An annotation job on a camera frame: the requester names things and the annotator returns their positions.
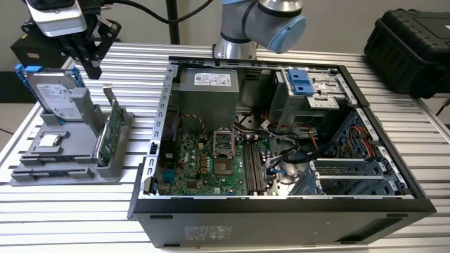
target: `green circuit board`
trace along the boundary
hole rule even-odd
[[[207,137],[206,143],[199,146],[200,136],[183,134],[178,169],[166,170],[162,173],[162,195],[246,196],[249,194],[243,141],[235,142],[235,155],[233,159],[227,159],[212,157],[212,139],[212,136]],[[267,140],[261,142],[261,151],[270,151]],[[274,190],[269,190],[269,194],[273,192],[278,193],[277,186]]]
[[[115,155],[115,151],[119,145],[122,123],[122,109],[119,107],[119,103],[115,101],[111,109],[111,115],[103,129],[100,142],[98,143],[98,157],[102,159],[102,163],[104,163],[104,166],[108,165]]]

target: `motherboard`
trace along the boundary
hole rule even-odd
[[[224,131],[214,136],[183,134],[179,147],[179,163],[176,169],[166,169],[162,173],[159,186],[160,195],[227,195],[246,196],[253,180],[247,173],[249,157],[245,155],[246,141],[243,138],[230,138]],[[270,144],[267,139],[257,142],[259,145],[259,163],[270,156]],[[233,150],[233,153],[218,154],[218,150]],[[263,168],[258,168],[259,176],[265,179]],[[267,189],[267,194],[277,194],[277,186]]]

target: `ram slot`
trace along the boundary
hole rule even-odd
[[[259,145],[258,142],[253,143],[253,157],[254,157],[254,170],[255,170],[255,181],[257,181],[257,191],[262,193],[265,191],[265,181],[262,177],[262,166],[259,157]]]
[[[254,172],[253,152],[249,142],[245,143],[245,165],[246,165],[247,190],[249,193],[254,193],[257,191],[255,172]]]

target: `metal pole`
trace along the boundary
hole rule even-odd
[[[178,19],[176,0],[166,0],[166,5],[167,5],[167,18],[170,20]],[[168,25],[168,33],[170,33],[170,43],[172,45],[179,45],[180,44],[180,31],[179,31],[178,23]]]

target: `circuit board in holder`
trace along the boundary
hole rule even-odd
[[[104,125],[102,137],[99,138],[95,159],[98,159],[102,166],[107,166],[118,148],[120,138],[120,128],[123,123],[122,109],[119,103],[114,101],[111,115]]]

